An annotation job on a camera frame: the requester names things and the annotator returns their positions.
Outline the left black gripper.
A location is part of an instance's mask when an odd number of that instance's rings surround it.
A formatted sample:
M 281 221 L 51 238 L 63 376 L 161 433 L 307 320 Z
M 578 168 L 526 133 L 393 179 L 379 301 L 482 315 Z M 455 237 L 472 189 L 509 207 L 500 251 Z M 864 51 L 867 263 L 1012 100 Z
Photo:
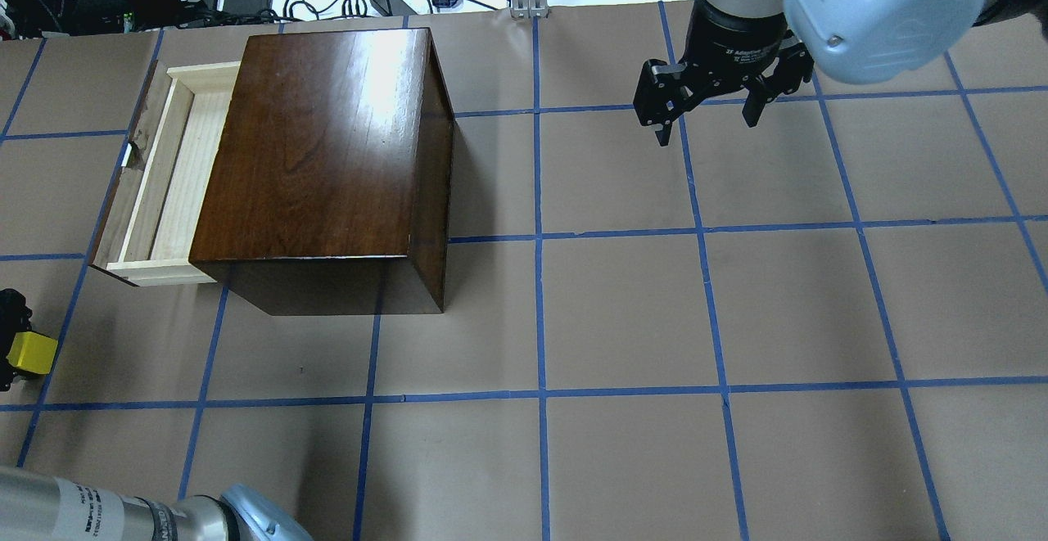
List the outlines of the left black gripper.
M 13 337 L 16 333 L 31 331 L 32 310 L 27 306 L 25 295 L 17 290 L 1 291 L 1 336 Z M 0 367 L 0 391 L 10 391 L 16 381 L 29 380 L 29 373 L 2 361 Z

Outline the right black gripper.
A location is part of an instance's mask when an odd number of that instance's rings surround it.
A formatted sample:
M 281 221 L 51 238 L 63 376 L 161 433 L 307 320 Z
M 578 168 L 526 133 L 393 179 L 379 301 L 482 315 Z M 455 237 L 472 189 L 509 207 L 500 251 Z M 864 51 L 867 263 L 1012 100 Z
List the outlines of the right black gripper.
M 814 73 L 806 44 L 788 34 L 689 34 L 677 64 L 645 61 L 633 107 L 665 148 L 674 122 L 700 102 L 745 91 L 742 115 L 754 128 L 768 104 L 796 93 Z

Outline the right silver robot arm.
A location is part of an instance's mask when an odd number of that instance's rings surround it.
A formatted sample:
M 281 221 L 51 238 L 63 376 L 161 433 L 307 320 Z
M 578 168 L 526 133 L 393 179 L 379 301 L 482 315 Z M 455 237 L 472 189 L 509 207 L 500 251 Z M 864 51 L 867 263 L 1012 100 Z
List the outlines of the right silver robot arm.
M 849 85 L 883 83 L 974 27 L 1042 10 L 1046 0 L 693 0 L 684 50 L 673 63 L 643 63 L 633 107 L 663 146 L 673 124 L 711 98 L 744 92 L 754 127 L 816 69 Z

